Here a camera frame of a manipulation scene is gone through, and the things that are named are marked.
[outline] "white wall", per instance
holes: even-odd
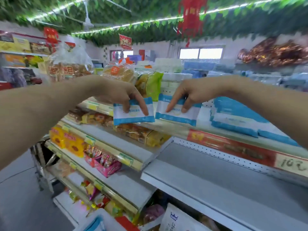
[[[263,41],[265,37],[256,37],[254,41],[251,40],[251,36],[247,38],[240,38],[233,41],[231,38],[220,39],[217,37],[212,40],[199,40],[196,42],[191,41],[189,47],[190,48],[199,48],[199,47],[207,47],[207,46],[223,46],[224,52],[221,62],[224,64],[234,64],[237,59],[238,52],[246,48],[250,50],[256,44]],[[295,43],[299,43],[303,46],[308,46],[308,36],[302,36],[300,33],[296,33],[295,35],[280,35],[277,39],[277,44],[282,44],[287,42],[288,40],[293,39]],[[161,41],[161,42],[149,42],[145,44],[133,44],[134,54],[139,54],[140,49],[145,50],[155,50],[157,58],[178,58],[179,52],[181,48],[185,48],[186,42],[176,42],[175,46],[170,46],[170,42]],[[107,46],[108,57],[110,56],[110,50],[121,50],[120,46]]]
[[[7,21],[5,22],[0,21],[0,30],[45,38],[44,33],[38,30],[37,28],[34,28],[32,26],[22,27],[15,23],[10,23]],[[32,38],[32,37],[26,37],[26,36],[18,36],[18,35],[14,35],[14,36],[27,39],[29,40],[29,42],[45,43],[44,39],[38,39],[38,38]],[[84,42],[83,39],[72,37],[70,35],[59,35],[59,40],[72,42],[75,44],[80,44],[81,42]],[[102,48],[96,47],[92,42],[86,43],[86,52],[92,59],[102,60],[101,50]]]

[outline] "red lantern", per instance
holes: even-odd
[[[202,34],[202,21],[200,20],[199,13],[204,6],[205,13],[207,11],[208,0],[182,0],[179,6],[179,14],[181,14],[181,6],[184,7],[183,21],[179,22],[177,33],[182,30],[182,36],[187,36],[186,47],[189,46],[190,36],[195,36],[200,31]]]
[[[59,35],[56,29],[44,27],[44,36],[46,37],[46,42],[50,43],[53,47],[58,43]]]

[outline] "red decoration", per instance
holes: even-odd
[[[46,42],[50,43],[53,47],[58,43],[59,35],[56,29],[44,27],[44,36],[46,36]]]
[[[130,37],[119,34],[120,46],[125,50],[132,50],[132,39]]]
[[[179,22],[177,33],[182,30],[182,36],[187,36],[187,45],[189,46],[190,36],[195,36],[200,31],[202,34],[202,21],[200,20],[200,10],[204,6],[205,13],[207,11],[208,0],[182,0],[179,6],[179,14],[181,14],[181,6],[184,7],[183,21]]]

